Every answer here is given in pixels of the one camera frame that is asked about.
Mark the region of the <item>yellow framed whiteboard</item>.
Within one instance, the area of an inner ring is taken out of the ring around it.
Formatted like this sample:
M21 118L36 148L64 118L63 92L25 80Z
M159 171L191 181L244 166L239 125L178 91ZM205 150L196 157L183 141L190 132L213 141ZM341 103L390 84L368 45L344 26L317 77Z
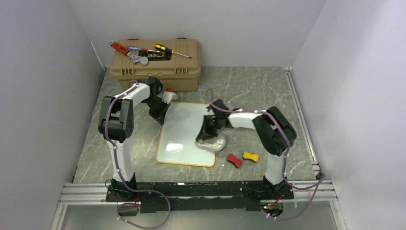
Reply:
M171 103L161 128L157 162L199 167L215 164L215 152L195 144L203 116L208 114L206 107L203 103Z

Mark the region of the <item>red bone shaped eraser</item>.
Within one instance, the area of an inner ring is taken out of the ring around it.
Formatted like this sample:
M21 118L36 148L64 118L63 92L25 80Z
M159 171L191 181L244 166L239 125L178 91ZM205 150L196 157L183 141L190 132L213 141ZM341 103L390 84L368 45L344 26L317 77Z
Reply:
M227 155L226 161L233 164L236 168L239 168L242 165L242 160L240 160L234 154L231 153Z

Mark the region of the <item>yellow bone shaped eraser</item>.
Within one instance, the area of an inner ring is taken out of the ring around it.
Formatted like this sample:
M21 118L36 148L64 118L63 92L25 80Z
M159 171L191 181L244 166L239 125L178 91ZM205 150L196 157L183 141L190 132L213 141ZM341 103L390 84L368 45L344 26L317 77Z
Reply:
M253 161L253 162L258 162L259 161L259 155L254 154L254 153L250 153L248 151L245 151L243 153L243 159L250 160L250 161Z

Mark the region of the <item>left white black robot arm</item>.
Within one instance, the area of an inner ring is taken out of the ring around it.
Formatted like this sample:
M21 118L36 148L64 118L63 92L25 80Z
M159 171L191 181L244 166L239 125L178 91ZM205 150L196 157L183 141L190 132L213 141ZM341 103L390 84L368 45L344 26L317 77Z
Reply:
M148 114L159 125L164 124L166 112L176 93L164 89L156 77L144 81L131 80L129 88L116 96L102 100L98 131L103 135L111 151L113 161L112 187L125 201L136 198L135 171L130 162L129 138L134 125L134 107L146 104Z

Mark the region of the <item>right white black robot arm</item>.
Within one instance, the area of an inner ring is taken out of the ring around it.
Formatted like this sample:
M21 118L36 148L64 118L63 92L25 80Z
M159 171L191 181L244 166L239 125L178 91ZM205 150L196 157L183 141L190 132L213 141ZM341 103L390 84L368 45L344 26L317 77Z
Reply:
M286 161L297 133L282 112L275 106L267 110L230 109L221 99L211 102L209 115L204 115L202 127L195 139L203 148L220 151L225 143L219 131L223 128L243 128L256 131L263 148L268 152L264 194L270 199L282 193L286 181Z

